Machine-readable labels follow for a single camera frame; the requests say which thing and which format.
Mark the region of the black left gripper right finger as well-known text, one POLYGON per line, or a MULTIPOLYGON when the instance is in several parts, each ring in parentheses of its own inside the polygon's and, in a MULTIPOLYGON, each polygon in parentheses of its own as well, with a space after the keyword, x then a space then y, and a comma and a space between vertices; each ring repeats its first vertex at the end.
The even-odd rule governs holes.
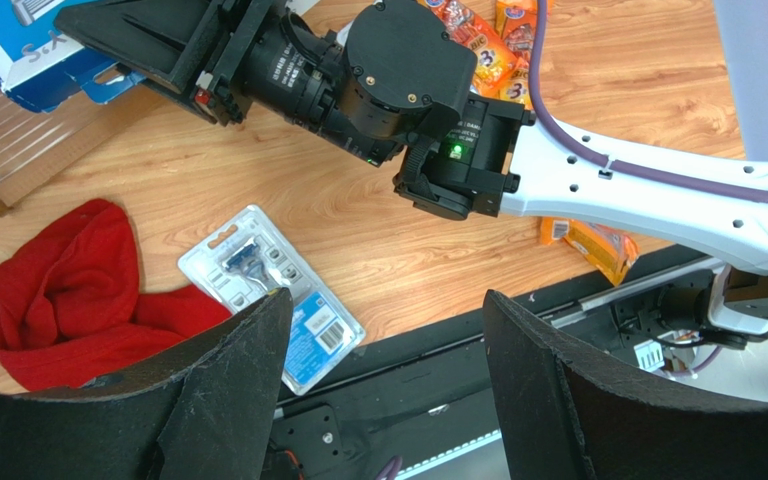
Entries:
POLYGON ((768 479, 768 403, 629 365, 491 290, 492 393, 515 479, 768 479))

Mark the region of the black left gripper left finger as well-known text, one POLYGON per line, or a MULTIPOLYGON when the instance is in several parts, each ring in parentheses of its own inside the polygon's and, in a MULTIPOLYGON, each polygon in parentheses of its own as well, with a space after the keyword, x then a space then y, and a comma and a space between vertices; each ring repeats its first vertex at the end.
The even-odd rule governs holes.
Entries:
POLYGON ((256 479, 293 301, 277 289, 77 388, 0 394, 0 479, 256 479))

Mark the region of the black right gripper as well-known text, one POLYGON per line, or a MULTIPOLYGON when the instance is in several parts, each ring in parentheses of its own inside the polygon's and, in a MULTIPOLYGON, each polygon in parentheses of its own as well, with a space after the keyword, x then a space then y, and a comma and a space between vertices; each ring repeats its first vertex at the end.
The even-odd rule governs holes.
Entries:
MULTIPOLYGON (((222 126, 259 103, 344 149, 351 125, 337 109, 337 33, 318 37, 281 1, 237 1, 226 43, 195 81, 196 111, 222 126)), ((222 1, 94 1, 65 7, 54 26, 83 46, 182 94, 219 37, 222 1)))

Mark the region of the small blue Harry's razor box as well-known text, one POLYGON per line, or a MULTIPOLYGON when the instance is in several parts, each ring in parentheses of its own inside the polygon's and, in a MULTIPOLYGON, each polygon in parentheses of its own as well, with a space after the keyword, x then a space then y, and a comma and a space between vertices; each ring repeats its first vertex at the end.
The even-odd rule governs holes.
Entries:
POLYGON ((107 104, 145 80, 125 73, 96 81, 119 63, 54 26, 63 8, 81 3, 0 0, 0 91, 6 97, 31 112, 50 112, 80 92, 107 104))

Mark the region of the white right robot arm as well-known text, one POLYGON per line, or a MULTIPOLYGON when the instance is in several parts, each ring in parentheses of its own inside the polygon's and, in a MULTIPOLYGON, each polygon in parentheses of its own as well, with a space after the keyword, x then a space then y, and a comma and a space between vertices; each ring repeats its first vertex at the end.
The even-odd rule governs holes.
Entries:
POLYGON ((703 252, 725 270, 666 295, 663 318, 768 329, 768 162, 559 122, 536 75, 531 108, 479 96, 475 54, 418 2, 375 2, 344 39, 317 36, 282 1, 94 1, 54 24, 209 122, 240 123, 258 103, 373 166, 401 155, 395 192, 432 215, 569 218, 703 252))

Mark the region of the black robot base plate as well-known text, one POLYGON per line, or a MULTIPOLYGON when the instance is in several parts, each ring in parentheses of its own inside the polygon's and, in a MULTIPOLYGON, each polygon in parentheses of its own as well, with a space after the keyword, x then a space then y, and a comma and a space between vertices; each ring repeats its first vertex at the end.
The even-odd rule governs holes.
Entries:
MULTIPOLYGON (((644 256, 617 290, 591 273, 511 299, 639 368, 634 342, 657 330, 662 306, 690 311, 692 290, 712 277, 715 266, 675 246, 644 256)), ((401 459, 407 478, 515 479, 496 415, 482 310, 373 343, 310 395, 283 394, 263 474, 371 479, 393 457, 401 459)))

